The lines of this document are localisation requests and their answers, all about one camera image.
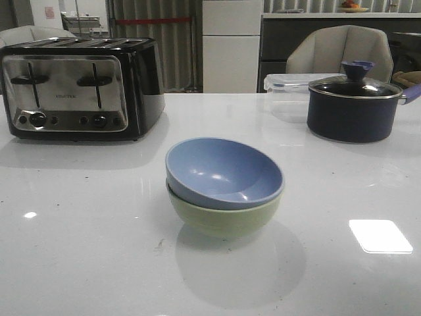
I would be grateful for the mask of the blue bowl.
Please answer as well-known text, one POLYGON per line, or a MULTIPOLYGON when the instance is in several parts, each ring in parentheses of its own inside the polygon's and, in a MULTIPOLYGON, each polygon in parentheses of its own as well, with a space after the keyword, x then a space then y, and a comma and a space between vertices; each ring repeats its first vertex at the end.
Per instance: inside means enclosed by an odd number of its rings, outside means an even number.
POLYGON ((248 209, 278 197, 281 168, 263 152, 223 138, 192 138, 172 146, 165 159, 172 191, 209 209, 248 209))

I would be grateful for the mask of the green bowl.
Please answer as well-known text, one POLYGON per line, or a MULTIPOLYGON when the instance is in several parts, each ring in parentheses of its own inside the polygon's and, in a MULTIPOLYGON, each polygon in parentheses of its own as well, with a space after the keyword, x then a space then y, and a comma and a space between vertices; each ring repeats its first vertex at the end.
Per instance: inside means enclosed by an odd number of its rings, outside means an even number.
POLYGON ((239 238, 260 230, 278 210, 282 196, 248 209, 221 210, 200 207, 178 197, 167 184, 170 202, 181 220, 201 234, 215 238, 239 238))

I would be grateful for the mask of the clear plastic food container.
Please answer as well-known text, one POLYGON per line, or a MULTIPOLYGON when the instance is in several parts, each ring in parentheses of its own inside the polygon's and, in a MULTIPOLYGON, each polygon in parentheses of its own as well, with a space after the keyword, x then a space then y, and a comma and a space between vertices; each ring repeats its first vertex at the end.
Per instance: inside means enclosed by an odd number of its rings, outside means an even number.
POLYGON ((268 74, 263 82, 265 105, 280 120, 306 123, 309 106, 309 82, 341 76, 340 73, 268 74))

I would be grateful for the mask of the white refrigerator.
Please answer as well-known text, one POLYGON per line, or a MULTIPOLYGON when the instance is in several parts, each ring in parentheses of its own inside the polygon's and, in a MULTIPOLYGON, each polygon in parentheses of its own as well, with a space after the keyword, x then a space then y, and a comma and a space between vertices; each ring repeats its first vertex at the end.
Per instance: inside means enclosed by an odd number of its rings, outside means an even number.
POLYGON ((255 93, 262 1, 203 1, 203 91, 255 93))

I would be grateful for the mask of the dark kitchen counter cabinet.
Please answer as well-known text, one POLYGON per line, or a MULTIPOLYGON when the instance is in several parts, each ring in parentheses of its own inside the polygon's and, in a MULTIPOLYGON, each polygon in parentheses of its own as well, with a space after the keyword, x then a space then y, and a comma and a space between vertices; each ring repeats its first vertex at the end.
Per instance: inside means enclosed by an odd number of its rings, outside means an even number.
POLYGON ((257 91, 264 91, 267 74, 285 72, 287 58, 310 33, 341 25, 384 31, 391 45, 393 72, 420 70, 419 13, 265 13, 260 28, 257 91))

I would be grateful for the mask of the dark blue saucepan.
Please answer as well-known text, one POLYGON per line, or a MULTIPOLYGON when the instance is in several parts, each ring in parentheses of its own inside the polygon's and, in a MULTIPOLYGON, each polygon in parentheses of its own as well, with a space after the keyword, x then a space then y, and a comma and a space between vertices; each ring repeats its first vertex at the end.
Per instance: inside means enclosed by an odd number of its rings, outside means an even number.
POLYGON ((398 102, 420 97, 420 85, 385 96, 336 95, 309 88, 307 126, 324 138, 350 143, 386 139, 392 131, 398 102))

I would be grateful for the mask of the beige chair right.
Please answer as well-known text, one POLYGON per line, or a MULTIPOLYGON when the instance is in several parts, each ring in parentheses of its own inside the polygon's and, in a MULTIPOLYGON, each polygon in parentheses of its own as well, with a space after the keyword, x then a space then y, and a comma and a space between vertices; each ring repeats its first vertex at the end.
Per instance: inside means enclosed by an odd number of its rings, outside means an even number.
POLYGON ((385 32, 362 26, 344 25, 314 31, 289 56, 285 72, 342 73, 342 62, 370 61, 367 76, 388 82, 393 59, 385 32))

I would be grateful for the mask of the beige chair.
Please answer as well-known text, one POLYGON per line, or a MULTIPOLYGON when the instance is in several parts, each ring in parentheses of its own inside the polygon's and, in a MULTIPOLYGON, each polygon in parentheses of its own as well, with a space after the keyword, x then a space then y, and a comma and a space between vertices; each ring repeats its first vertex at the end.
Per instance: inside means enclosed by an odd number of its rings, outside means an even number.
POLYGON ((48 38, 75 38, 76 36, 67 30, 60 28, 48 28, 43 26, 20 26, 1 31, 1 48, 9 45, 26 43, 48 38))
POLYGON ((388 82, 393 59, 385 32, 362 26, 344 25, 314 31, 289 56, 285 72, 342 73, 342 62, 370 61, 367 76, 388 82))

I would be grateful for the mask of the red barrier tape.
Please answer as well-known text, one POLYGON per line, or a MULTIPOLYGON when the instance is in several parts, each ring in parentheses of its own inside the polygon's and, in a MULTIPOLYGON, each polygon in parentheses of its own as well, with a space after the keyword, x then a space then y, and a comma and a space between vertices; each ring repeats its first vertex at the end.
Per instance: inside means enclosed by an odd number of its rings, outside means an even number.
POLYGON ((154 19, 131 19, 131 20, 115 20, 117 25, 148 25, 148 24, 171 24, 190 22, 191 17, 179 17, 179 18, 154 18, 154 19))

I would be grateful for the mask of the glass lid with blue knob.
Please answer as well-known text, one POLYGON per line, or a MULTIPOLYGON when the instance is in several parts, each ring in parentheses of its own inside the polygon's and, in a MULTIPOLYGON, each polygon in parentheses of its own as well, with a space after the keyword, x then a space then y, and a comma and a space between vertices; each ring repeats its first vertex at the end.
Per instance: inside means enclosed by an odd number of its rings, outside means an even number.
POLYGON ((402 94, 399 86, 367 77, 375 67, 371 61, 342 61, 345 74, 309 83, 311 92, 351 99, 387 99, 402 94))

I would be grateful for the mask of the black and chrome toaster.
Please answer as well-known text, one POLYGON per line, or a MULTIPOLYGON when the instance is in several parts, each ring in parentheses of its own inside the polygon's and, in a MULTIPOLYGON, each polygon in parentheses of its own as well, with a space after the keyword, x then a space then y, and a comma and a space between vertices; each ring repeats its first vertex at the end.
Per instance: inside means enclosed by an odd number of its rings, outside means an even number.
POLYGON ((12 135, 34 140, 143 137, 165 102, 151 38, 49 38, 1 49, 3 102, 12 135))

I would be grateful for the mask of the fruit plate on counter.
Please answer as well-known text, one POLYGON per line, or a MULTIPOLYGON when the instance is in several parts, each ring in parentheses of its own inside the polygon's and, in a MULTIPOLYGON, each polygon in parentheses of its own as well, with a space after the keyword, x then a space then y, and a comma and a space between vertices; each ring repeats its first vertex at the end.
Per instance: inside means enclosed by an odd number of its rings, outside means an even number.
POLYGON ((361 7, 354 0, 344 0, 340 3, 338 10, 343 13, 365 13, 368 11, 368 8, 361 7))

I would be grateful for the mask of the yellowish cloth item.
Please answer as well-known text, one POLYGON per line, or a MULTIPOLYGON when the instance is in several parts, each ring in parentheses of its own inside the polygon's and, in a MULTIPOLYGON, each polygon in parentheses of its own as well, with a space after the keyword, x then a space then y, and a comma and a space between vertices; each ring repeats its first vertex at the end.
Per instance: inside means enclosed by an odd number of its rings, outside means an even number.
POLYGON ((421 71, 399 71, 392 75, 392 80, 406 88, 409 88, 421 83, 421 71))

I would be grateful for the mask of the beige chair left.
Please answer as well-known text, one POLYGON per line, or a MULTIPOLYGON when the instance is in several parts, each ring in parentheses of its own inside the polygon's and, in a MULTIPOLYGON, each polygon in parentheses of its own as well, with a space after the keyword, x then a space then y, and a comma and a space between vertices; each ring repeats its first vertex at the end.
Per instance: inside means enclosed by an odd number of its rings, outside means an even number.
POLYGON ((1 31, 1 48, 9 45, 26 43, 48 38, 75 38, 76 36, 67 30, 60 28, 48 28, 43 26, 20 26, 1 31))

